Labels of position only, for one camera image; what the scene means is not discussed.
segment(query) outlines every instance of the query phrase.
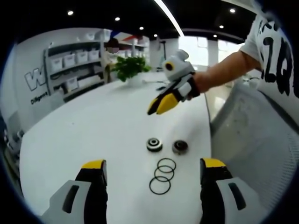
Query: black rubber ring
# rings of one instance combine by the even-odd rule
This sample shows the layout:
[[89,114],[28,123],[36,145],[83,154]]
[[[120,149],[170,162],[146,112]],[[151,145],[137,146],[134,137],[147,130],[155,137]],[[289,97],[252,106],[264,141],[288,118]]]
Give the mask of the black rubber ring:
[[[152,183],[154,180],[158,180],[157,177],[159,177],[159,178],[160,178],[160,177],[165,178],[165,179],[167,180],[167,182],[169,183],[169,188],[168,188],[165,192],[163,192],[163,193],[157,193],[157,192],[154,192],[153,189],[151,188],[151,183]],[[155,195],[164,195],[164,194],[166,194],[166,193],[170,190],[170,188],[171,188],[171,183],[170,183],[170,181],[168,181],[168,179],[167,179],[165,176],[155,176],[155,177],[154,177],[153,179],[151,179],[150,182],[149,182],[149,189],[150,189],[150,191],[153,192]]]
[[[163,160],[170,160],[170,161],[172,161],[172,162],[174,163],[174,168],[172,168],[172,169],[173,169],[173,171],[176,170],[176,168],[177,168],[177,164],[176,164],[176,162],[175,162],[174,160],[172,160],[172,159],[170,159],[170,158],[163,158],[163,159],[160,159],[159,162],[158,162],[158,164],[157,164],[158,169],[159,169],[159,167],[160,167],[160,165],[159,165],[160,162],[162,162]],[[167,174],[167,173],[171,173],[172,171],[170,171],[170,172],[165,172],[165,171],[160,170],[160,172]]]
[[[162,172],[162,171],[160,170],[161,167],[168,167],[168,168],[171,169],[172,177],[171,177],[170,179],[166,178],[167,181],[161,181],[161,180],[159,180],[159,179],[157,178],[157,176],[156,176],[156,172],[157,172],[157,170],[159,170],[160,172]],[[158,181],[160,181],[160,182],[168,182],[168,181],[171,181],[171,180],[173,179],[173,177],[174,177],[174,169],[173,169],[172,167],[170,167],[170,166],[167,166],[167,165],[159,166],[159,167],[157,167],[157,168],[155,169],[154,176],[155,176],[155,178],[156,178]]]

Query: potted plant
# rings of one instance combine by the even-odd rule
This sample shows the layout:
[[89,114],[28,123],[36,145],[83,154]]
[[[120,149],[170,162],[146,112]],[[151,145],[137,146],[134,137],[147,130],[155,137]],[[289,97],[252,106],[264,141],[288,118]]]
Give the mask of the potted plant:
[[114,65],[112,71],[117,72],[117,77],[121,81],[125,82],[128,80],[130,85],[139,82],[137,78],[139,73],[148,72],[150,69],[151,67],[146,65],[144,57],[117,57],[117,63]]

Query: person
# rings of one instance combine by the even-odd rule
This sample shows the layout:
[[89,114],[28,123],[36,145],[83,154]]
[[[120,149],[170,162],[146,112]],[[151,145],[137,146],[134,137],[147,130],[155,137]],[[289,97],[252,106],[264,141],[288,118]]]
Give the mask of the person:
[[110,40],[107,42],[106,50],[103,55],[103,66],[104,66],[104,80],[105,83],[111,82],[111,69],[113,65],[116,63],[116,54],[120,50],[119,42],[116,38],[110,38]]
[[257,89],[299,125],[299,74],[295,72],[291,43],[271,12],[264,12],[257,1],[252,5],[257,15],[245,44],[207,71],[195,73],[197,88],[204,93],[258,69],[261,78]]

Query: white robotic hand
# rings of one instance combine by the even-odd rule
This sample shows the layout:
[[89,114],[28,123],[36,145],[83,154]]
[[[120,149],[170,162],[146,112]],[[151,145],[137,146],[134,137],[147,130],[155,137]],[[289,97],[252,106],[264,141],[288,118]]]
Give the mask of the white robotic hand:
[[179,101],[184,102],[188,95],[196,97],[199,91],[193,79],[195,70],[190,62],[185,60],[189,55],[184,50],[178,50],[175,55],[163,62],[162,67],[170,83],[150,104],[148,115],[162,114],[174,108]]

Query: white table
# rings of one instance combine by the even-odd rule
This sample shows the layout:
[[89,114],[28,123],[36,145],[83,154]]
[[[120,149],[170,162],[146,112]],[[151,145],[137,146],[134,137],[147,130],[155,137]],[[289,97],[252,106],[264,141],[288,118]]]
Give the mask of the white table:
[[[165,80],[159,73],[145,77]],[[148,116],[159,86],[107,84],[58,108],[24,135],[21,186],[35,214],[48,209],[50,197],[67,180],[74,180],[83,164],[106,159],[108,224],[199,223],[199,160],[211,156],[206,99],[201,95],[165,114]],[[151,137],[163,142],[161,152],[146,149]],[[189,144],[189,152],[181,156],[171,150],[173,141],[179,139]],[[151,193],[149,182],[164,157],[172,158],[177,168],[170,191],[158,196]],[[153,183],[156,191],[167,187],[167,183]]]

